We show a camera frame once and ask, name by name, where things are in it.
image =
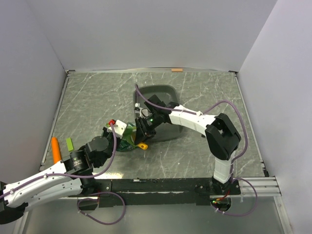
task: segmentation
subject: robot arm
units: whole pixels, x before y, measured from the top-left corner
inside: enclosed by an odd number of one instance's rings
[[[203,115],[201,112],[191,111],[173,102],[165,105],[156,95],[152,96],[149,102],[167,109],[163,110],[145,103],[151,114],[144,118],[136,118],[135,144],[138,145],[152,138],[156,134],[155,128],[162,123],[191,128],[206,136],[210,151],[215,156],[213,181],[220,184],[221,187],[226,187],[231,177],[232,159],[241,140],[228,116],[225,114]],[[120,120],[113,124],[118,145],[127,124]],[[91,176],[93,168],[103,166],[105,161],[112,156],[112,151],[113,137],[110,127],[103,136],[95,137],[78,151],[71,152],[63,161],[45,171],[12,184],[0,182],[0,224],[20,218],[24,211],[37,205],[64,196],[92,193],[95,188],[93,177],[72,179],[64,174]],[[25,183],[27,185],[17,190],[20,185]]]
[[[155,128],[162,123],[177,124],[193,129],[206,136],[210,151],[215,156],[214,179],[221,184],[227,183],[231,177],[232,159],[241,140],[241,136],[229,117],[223,113],[218,116],[204,115],[174,102],[165,105],[156,95],[153,95],[149,102],[173,110],[160,109],[145,102],[151,114],[146,118],[136,119],[135,144],[152,138],[156,134]]]
[[[103,166],[112,156],[113,141],[108,140],[112,138],[112,133],[107,137],[97,136],[38,174],[12,184],[0,182],[0,224],[17,220],[25,211],[43,203],[64,196],[92,193],[95,188],[93,168]],[[71,178],[64,174],[90,178]]]

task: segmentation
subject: green block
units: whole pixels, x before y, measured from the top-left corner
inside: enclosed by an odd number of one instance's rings
[[[67,144],[67,148],[69,152],[74,150],[74,146],[73,146],[73,142],[71,138],[66,139],[66,144]]]

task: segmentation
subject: floor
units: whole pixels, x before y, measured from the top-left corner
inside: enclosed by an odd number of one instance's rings
[[[228,72],[140,72],[69,74],[53,136],[57,137],[63,156],[68,155],[65,139],[71,137],[75,149],[101,135],[112,118],[134,123],[134,84],[140,86],[168,84],[180,98],[179,103],[192,110],[206,110],[218,100],[232,101],[241,112],[247,127],[249,146],[234,165],[234,176],[264,176],[255,138],[248,121],[236,76]],[[221,104],[210,114],[226,113],[241,136],[238,117],[231,106]],[[244,140],[238,151],[244,147]],[[49,149],[45,166],[53,164]],[[181,178],[211,177],[214,156],[207,140],[200,134],[183,129],[180,138],[150,143],[147,151],[136,149],[117,153],[111,168],[99,178]]]

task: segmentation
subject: red wire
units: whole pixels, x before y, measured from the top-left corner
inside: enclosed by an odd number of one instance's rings
[[[230,194],[230,190],[228,190],[228,192],[225,194],[224,197],[218,198],[217,200],[218,200],[218,201],[221,201],[221,200],[223,200],[224,198],[226,198],[229,194]]]

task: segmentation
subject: yellow object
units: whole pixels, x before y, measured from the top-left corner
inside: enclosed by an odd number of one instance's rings
[[[138,144],[137,146],[140,147],[140,148],[143,149],[143,150],[147,150],[147,148],[148,148],[148,145],[145,144],[145,143],[140,143],[140,144]]]

